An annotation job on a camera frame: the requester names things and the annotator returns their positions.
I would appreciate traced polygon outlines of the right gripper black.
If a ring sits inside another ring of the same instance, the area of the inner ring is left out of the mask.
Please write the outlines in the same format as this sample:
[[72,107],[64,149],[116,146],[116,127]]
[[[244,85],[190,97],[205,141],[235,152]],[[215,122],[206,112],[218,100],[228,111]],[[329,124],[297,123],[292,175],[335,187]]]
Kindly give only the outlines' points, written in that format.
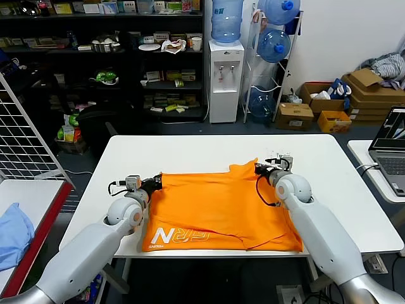
[[269,176],[276,169],[275,165],[254,164],[254,173],[260,176]]

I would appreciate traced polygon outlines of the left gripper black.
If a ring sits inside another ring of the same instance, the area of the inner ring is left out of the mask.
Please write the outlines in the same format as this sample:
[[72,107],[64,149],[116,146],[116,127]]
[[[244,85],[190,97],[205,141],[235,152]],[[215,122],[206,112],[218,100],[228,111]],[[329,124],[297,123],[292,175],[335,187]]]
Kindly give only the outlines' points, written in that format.
[[154,177],[144,179],[142,181],[142,189],[147,193],[153,193],[155,191],[162,190],[162,176],[155,175]]

